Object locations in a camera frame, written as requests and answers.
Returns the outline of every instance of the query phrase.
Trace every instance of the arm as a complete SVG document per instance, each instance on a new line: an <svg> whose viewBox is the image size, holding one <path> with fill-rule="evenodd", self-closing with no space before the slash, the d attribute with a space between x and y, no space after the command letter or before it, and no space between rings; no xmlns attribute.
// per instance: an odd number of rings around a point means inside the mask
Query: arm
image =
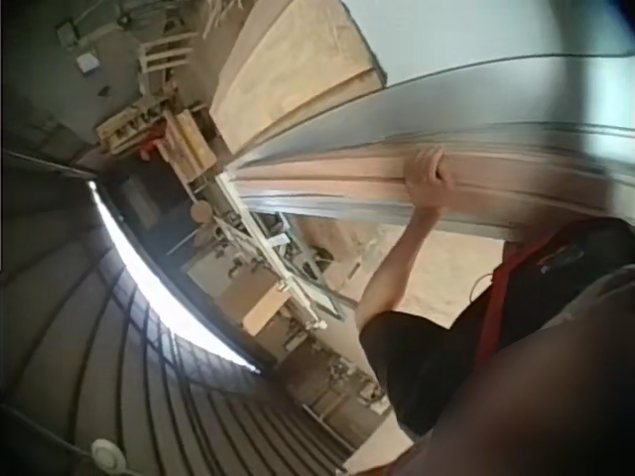
<svg viewBox="0 0 635 476"><path fill-rule="evenodd" d="M406 188L415 210L401 238L370 279L355 313L357 328L375 315L394 309L404 297L419 250L443 210L428 207L431 192L447 191L450 180L442 163L443 150L423 151L404 167Z"/></svg>

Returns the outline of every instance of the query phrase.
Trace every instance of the person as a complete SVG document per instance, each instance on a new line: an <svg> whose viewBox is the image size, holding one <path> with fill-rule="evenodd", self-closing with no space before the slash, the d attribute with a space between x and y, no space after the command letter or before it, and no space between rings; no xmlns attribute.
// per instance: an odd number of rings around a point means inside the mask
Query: person
<svg viewBox="0 0 635 476"><path fill-rule="evenodd" d="M404 177L411 219L355 319L400 426L420 442L368 474L608 474L620 465L633 474L630 225L616 218L566 225L504 261L492 286L444 329L396 310L454 187L443 149L408 161Z"/></svg>

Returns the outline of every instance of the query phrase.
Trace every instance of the fluorescent light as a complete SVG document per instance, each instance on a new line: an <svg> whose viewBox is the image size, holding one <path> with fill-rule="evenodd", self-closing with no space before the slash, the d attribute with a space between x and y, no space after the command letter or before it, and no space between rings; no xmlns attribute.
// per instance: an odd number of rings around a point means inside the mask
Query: fluorescent light
<svg viewBox="0 0 635 476"><path fill-rule="evenodd" d="M137 283L137 286L139 286L139 290L148 300L150 306L162 322L172 330L174 334L188 340L192 344L257 372L257 369L253 365L249 364L240 355L227 347L218 337L212 334L209 329L198 322L179 300L170 293L163 283L161 283L161 280L137 254L123 234L119 225L117 225L117 222L110 214L110 211L101 200L99 193L97 193L97 186L94 181L90 181L88 186L92 190L92 196L101 214L101 219L110 234L110 239L112 239L115 244L128 272Z"/></svg>

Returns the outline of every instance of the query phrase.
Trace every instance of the hand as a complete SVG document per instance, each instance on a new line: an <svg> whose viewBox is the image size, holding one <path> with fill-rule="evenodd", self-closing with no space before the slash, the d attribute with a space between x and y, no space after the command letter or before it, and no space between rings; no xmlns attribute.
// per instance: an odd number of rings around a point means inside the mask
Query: hand
<svg viewBox="0 0 635 476"><path fill-rule="evenodd" d="M425 148L404 165L404 182L415 211L444 211L452 178L442 147Z"/></svg>

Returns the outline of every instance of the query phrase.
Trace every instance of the black shirt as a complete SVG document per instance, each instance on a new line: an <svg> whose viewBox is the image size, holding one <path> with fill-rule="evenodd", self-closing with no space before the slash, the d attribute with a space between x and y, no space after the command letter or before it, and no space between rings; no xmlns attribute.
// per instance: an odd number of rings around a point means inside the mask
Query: black shirt
<svg viewBox="0 0 635 476"><path fill-rule="evenodd" d="M613 218L566 226L509 278L498 348L539 330L597 279L635 263L635 236ZM437 422L473 369L491 289L450 329L398 311L374 316L360 342L397 420L411 437Z"/></svg>

